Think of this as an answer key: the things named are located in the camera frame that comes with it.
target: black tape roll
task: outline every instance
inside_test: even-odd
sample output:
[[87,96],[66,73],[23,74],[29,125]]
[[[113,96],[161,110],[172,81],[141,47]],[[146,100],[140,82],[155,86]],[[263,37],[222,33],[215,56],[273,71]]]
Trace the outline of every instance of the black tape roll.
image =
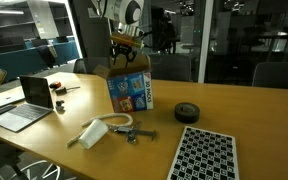
[[200,108],[192,103],[179,103],[175,106],[175,118],[182,123],[195,123],[200,116]]

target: cable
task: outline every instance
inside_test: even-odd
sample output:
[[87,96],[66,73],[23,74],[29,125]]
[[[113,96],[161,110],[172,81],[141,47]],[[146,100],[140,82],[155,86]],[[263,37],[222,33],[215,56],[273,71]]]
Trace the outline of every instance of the cable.
[[80,88],[80,86],[76,86],[76,87],[67,88],[66,90],[70,90],[70,89],[78,89],[78,88]]
[[113,126],[113,127],[130,126],[133,123],[133,118],[129,114],[126,114],[126,113],[111,113],[111,114],[105,114],[105,115],[93,117],[90,120],[88,120],[87,122],[82,123],[82,127],[91,124],[92,121],[95,120],[95,119],[106,119],[106,118],[111,118],[111,117],[126,117],[126,118],[128,118],[128,122],[125,123],[125,124],[106,123],[106,125],[108,125],[108,126]]
[[97,10],[97,14],[99,16],[102,16],[102,11],[101,11],[101,0],[97,0],[97,6],[98,6],[98,9]]
[[106,13],[106,7],[107,7],[107,0],[105,0],[104,11],[103,11],[102,17],[104,17],[104,15]]
[[73,143],[75,143],[82,135],[83,133],[86,131],[86,129],[84,129],[82,132],[80,132],[77,136],[73,137],[72,139],[70,139],[67,143],[66,143],[66,147],[70,147]]

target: wooden table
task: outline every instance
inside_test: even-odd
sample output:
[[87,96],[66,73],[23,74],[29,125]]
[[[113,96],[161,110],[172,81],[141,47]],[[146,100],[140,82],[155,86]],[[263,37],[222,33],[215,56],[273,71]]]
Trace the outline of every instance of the wooden table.
[[[108,132],[90,149],[66,142],[91,117],[112,113],[106,82],[98,76],[57,73],[49,83],[81,86],[53,100],[66,111],[41,119],[19,133],[0,127],[0,139],[90,179],[166,179],[186,124],[174,118],[180,102],[198,105],[198,122],[189,126],[236,138],[241,179],[288,179],[288,90],[153,80],[154,109],[130,113],[142,130],[156,130],[138,144]],[[107,120],[122,122],[123,119]]]

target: laptop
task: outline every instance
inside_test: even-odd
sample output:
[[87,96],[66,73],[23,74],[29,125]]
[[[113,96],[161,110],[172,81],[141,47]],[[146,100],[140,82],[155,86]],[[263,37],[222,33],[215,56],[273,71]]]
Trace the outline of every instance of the laptop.
[[2,96],[0,95],[0,107],[3,107],[8,104],[16,103],[24,99],[25,97],[22,91],[16,92],[14,94],[4,94]]
[[18,132],[53,112],[47,79],[20,76],[26,103],[0,115],[0,126]]

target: checkerboard pattern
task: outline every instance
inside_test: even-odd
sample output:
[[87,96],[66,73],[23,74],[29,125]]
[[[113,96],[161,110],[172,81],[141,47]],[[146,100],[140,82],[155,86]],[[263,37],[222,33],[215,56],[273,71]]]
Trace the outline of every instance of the checkerboard pattern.
[[235,138],[186,126],[167,179],[238,180]]

